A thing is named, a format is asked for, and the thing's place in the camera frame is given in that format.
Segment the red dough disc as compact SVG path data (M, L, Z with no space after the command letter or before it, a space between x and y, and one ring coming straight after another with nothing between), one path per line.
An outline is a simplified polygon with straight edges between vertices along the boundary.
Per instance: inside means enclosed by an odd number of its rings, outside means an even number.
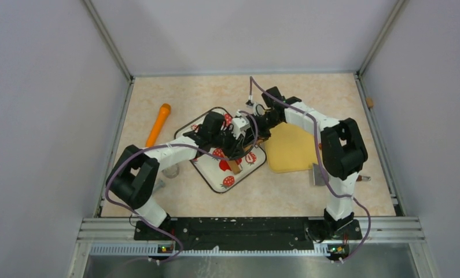
M221 160L219 162L219 168L222 171L231 170L233 174L239 174L242 171L241 166L240 166L241 162L242 162L242 159L230 160L230 161Z

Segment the strawberry print white tray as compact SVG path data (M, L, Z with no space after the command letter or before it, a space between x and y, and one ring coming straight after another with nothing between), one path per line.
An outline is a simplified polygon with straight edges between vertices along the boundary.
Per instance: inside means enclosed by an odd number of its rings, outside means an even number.
M223 114L227 120L227 123L231 123L231 116L227 110L222 107L214 107L210 111L218 112ZM190 122L182 125L174 134L174 138L182 136L189 130L194 130L197 124L203 122L205 114L203 113L199 117L191 120ZM208 155L200 156L197 159L191 160L191 164L199 173L201 178L207 183L207 185L216 193L225 193L235 185L238 185L245 178L249 177L258 168L263 166L267 160L267 155L262 147L254 148L242 159L240 166L242 171L234 175L231 170L222 171L219 168L219 162L221 160L215 159Z

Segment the wooden double-ended rolling pin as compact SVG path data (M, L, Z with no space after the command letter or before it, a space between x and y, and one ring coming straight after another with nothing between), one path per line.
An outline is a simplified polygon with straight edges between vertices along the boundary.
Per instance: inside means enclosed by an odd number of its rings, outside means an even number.
M253 143L252 145L249 145L244 148L244 153L250 152L254 148L260 148L260 145L263 144L265 141L267 141L267 139L258 138L256 143ZM229 160L227 164L234 175L237 175L242 171L242 167L240 166L238 159Z

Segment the metal ring cutter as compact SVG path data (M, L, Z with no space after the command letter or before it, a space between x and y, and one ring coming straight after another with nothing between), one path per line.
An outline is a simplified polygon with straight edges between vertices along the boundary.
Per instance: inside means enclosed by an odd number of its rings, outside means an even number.
M161 171L163 176L169 179L176 178L179 173L180 173L180 168L178 164L172 165L170 167L165 168L164 170Z

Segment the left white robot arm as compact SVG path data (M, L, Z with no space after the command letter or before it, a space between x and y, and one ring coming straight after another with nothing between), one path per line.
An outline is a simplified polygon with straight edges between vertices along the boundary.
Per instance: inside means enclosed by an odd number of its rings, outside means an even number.
M106 182L106 200L113 193L122 206L138 215L155 239L170 232L167 212L155 201L154 183L159 172L180 162L210 155L210 149L223 151L222 160L237 160L246 155L245 148L256 143L258 126L255 117L243 111L227 125L217 112L206 114L202 124L165 144L147 148L128 146L116 162Z

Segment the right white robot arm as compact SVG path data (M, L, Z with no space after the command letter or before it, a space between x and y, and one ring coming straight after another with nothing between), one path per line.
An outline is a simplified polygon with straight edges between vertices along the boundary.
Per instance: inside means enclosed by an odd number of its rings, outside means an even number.
M355 183L369 158L357 122L326 116L297 97L285 98L277 87L262 90L262 99L267 109L255 115L260 140L273 138L273 130L284 123L313 136L317 165L330 192L323 230L340 238L354 219Z

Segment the yellow plastic tray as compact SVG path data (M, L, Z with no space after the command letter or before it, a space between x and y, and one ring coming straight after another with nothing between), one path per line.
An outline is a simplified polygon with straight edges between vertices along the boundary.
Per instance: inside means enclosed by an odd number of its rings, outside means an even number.
M281 123L264 143L268 166L274 173L309 170L318 163L315 138L296 125Z

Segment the orange toy carrot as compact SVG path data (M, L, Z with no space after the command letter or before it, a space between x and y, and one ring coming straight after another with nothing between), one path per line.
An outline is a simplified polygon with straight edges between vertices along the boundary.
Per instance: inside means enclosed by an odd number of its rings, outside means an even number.
M146 139L145 147L148 148L148 147L152 147L155 145L159 137L159 134L161 133L161 130L164 127L165 122L167 118L170 116L170 114L171 114L171 106L167 103L162 104L161 107L159 108L159 112L152 126L152 129Z

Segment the grey plastic bolt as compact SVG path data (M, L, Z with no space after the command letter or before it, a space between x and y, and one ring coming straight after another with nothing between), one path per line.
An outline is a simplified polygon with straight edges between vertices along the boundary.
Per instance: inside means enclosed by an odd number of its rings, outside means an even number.
M161 179L157 179L153 186L153 192L156 192L159 189L164 188L164 187L165 187L165 182Z

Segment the small wooden peg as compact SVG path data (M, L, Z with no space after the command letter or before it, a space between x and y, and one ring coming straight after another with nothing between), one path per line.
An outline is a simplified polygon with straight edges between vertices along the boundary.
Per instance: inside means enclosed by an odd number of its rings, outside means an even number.
M372 109L374 107L374 101L372 98L366 97L365 102L368 109Z

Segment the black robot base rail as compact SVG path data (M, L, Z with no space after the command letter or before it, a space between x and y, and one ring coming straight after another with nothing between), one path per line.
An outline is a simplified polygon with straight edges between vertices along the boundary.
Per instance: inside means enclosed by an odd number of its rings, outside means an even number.
M319 243L361 240L358 220L333 230L322 217L180 217L165 221L159 231L142 221L134 240L171 240L175 236L185 251L291 251L312 250Z

